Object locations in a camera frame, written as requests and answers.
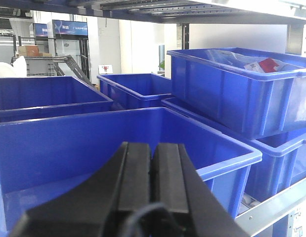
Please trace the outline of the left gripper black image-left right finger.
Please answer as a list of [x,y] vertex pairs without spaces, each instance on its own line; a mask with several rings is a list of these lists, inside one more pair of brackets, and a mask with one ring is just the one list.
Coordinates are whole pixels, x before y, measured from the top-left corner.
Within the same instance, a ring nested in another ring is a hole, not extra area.
[[197,174],[183,144],[158,144],[152,160],[154,237],[246,237]]

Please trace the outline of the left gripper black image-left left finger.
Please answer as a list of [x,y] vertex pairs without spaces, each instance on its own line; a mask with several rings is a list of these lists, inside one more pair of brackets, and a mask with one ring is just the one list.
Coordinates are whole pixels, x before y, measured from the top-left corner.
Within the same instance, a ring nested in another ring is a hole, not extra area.
[[123,142],[81,184],[27,210],[11,237],[114,237],[122,221],[150,203],[151,150]]

